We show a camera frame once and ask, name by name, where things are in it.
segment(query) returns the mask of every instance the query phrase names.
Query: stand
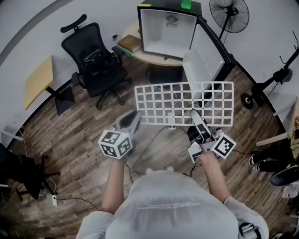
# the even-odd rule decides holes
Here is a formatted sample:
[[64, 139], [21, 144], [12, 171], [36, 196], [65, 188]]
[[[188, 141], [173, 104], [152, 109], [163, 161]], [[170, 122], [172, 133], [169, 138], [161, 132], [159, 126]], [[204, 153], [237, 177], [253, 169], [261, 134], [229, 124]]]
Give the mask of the stand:
[[62, 114], [75, 103], [71, 87], [66, 88], [61, 93], [57, 93], [51, 87], [47, 87], [46, 91], [49, 92], [51, 95], [55, 96], [55, 104], [58, 115]]
[[283, 68], [281, 68], [279, 71], [276, 71], [273, 74], [273, 77], [271, 77], [269, 80], [265, 81], [264, 83], [255, 84], [251, 88], [251, 93], [252, 93], [251, 96], [246, 93], [243, 93], [241, 95], [241, 102], [245, 108], [247, 108], [249, 110], [253, 108], [253, 99], [256, 101], [256, 103], [259, 107], [263, 106], [265, 103], [265, 99], [263, 98], [263, 90], [266, 89], [272, 82], [276, 81], [277, 83], [280, 82], [281, 84], [283, 84], [284, 82], [288, 82], [291, 80], [292, 70], [289, 68], [289, 66], [299, 55], [298, 40], [297, 40], [297, 37], [294, 32], [293, 32], [293, 34], [297, 41], [297, 47], [294, 46], [296, 49], [295, 52], [293, 53], [293, 55], [290, 57], [290, 59], [286, 63], [283, 62], [283, 60], [281, 59], [281, 56], [280, 56], [280, 59], [281, 59], [282, 63], [285, 64], [285, 66]]
[[231, 6], [225, 7], [224, 11], [227, 14], [227, 16], [226, 16], [226, 20], [225, 20], [225, 23], [223, 25], [222, 31], [221, 31], [221, 33], [219, 35], [219, 39], [221, 39], [221, 37], [223, 35], [223, 32], [225, 30], [225, 27], [226, 27], [226, 25], [228, 23], [229, 18], [232, 17], [232, 16], [235, 16], [235, 15], [239, 14], [238, 9], [235, 8], [235, 7], [231, 7]]

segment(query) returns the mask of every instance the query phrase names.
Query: white grid panel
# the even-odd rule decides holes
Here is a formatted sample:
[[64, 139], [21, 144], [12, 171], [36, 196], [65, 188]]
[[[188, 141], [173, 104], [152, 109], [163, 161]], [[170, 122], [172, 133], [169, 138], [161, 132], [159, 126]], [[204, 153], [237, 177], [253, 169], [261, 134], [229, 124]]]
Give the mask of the white grid panel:
[[208, 126], [233, 125], [233, 82], [181, 82], [136, 86], [135, 99], [137, 110], [142, 115], [142, 124], [191, 126], [193, 122], [190, 110], [196, 109]]

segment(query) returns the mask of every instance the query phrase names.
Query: white wall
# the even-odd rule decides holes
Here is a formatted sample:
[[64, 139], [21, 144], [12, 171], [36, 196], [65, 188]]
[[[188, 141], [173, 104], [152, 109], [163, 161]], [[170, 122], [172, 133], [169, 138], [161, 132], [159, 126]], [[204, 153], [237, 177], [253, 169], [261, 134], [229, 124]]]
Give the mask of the white wall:
[[36, 14], [55, 0], [4, 0], [0, 4], [0, 52]]
[[[62, 40], [71, 33], [62, 34], [62, 26], [74, 22], [82, 14], [87, 14], [87, 20], [82, 25], [97, 22], [105, 46], [111, 49], [115, 45], [111, 36], [122, 35], [126, 27], [138, 19], [137, 5], [140, 2], [141, 0], [74, 0], [37, 24], [0, 66], [0, 130], [6, 127], [6, 130], [15, 134], [50, 95], [47, 92], [42, 93], [28, 110], [24, 110], [25, 81], [44, 59], [50, 55], [53, 57], [54, 89], [68, 81], [72, 73], [78, 70], [71, 57], [61, 48]], [[24, 8], [19, 9], [26, 9], [27, 1], [21, 1], [19, 4], [24, 5]], [[7, 14], [6, 18], [7, 24], [11, 24], [17, 14], [13, 7], [6, 11], [11, 13]], [[3, 136], [1, 138], [5, 145], [11, 140]]]
[[[220, 34], [221, 28], [212, 18], [209, 0], [198, 0], [202, 4], [202, 15], [208, 25]], [[249, 9], [249, 23], [240, 33], [229, 33], [225, 47], [247, 72], [261, 83], [272, 77], [283, 64], [279, 56], [286, 61], [295, 51], [299, 38], [299, 4], [295, 0], [245, 0]], [[269, 99], [276, 110], [299, 96], [299, 57], [291, 64], [293, 77], [290, 82], [279, 84]], [[275, 83], [264, 92], [270, 93]], [[285, 121], [285, 114], [280, 115]]]

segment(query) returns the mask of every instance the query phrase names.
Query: round table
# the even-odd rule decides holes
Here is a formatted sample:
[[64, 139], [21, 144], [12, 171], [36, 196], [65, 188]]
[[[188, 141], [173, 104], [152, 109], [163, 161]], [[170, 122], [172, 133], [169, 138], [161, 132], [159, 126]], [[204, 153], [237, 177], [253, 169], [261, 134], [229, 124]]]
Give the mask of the round table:
[[[129, 34], [140, 38], [138, 32], [139, 22], [134, 22], [123, 33], [122, 37]], [[183, 78], [183, 61], [174, 58], [167, 58], [154, 54], [139, 51], [135, 54], [135, 58], [149, 63], [145, 76], [150, 84], [174, 83], [181, 82]]]
[[[139, 29], [139, 22], [136, 21], [124, 31], [122, 37], [131, 34], [135, 37], [140, 38], [138, 29]], [[141, 61], [154, 64], [154, 65], [161, 65], [161, 66], [182, 66], [183, 65], [182, 60], [173, 59], [173, 58], [168, 58], [167, 60], [164, 60], [164, 56], [147, 54], [147, 53], [143, 53], [142, 51], [138, 52], [135, 55], [135, 57]]]

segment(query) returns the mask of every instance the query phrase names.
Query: fan stand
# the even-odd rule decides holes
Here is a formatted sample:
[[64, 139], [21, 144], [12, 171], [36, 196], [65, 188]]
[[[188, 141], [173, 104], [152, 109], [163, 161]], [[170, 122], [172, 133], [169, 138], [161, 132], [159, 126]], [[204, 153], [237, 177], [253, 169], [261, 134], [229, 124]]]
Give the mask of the fan stand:
[[238, 9], [235, 8], [235, 7], [232, 7], [232, 6], [225, 7], [224, 11], [227, 14], [227, 17], [226, 17], [225, 23], [223, 25], [222, 31], [220, 33], [219, 39], [221, 39], [221, 37], [223, 35], [224, 29], [225, 29], [225, 27], [226, 27], [226, 25], [228, 23], [229, 18], [232, 17], [232, 16], [235, 16], [235, 15], [239, 14]]
[[284, 63], [281, 60], [285, 64], [283, 68], [276, 71], [273, 74], [273, 76], [269, 80], [265, 81], [264, 83], [258, 83], [258, 84], [253, 85], [253, 87], [251, 88], [251, 93], [252, 93], [251, 96], [246, 93], [243, 93], [241, 95], [241, 102], [245, 108], [247, 108], [249, 110], [251, 110], [253, 108], [253, 99], [256, 101], [256, 103], [259, 107], [263, 106], [263, 104], [265, 102], [265, 99], [263, 98], [263, 90], [266, 89], [272, 82], [276, 81], [277, 83], [280, 82], [281, 84], [283, 84], [284, 82], [288, 82], [291, 80], [292, 70], [289, 68], [289, 66], [296, 59], [296, 57], [299, 56], [298, 41], [297, 41], [297, 46], [294, 46], [294, 47], [296, 50], [293, 53], [293, 55], [290, 57], [290, 59], [286, 63]]

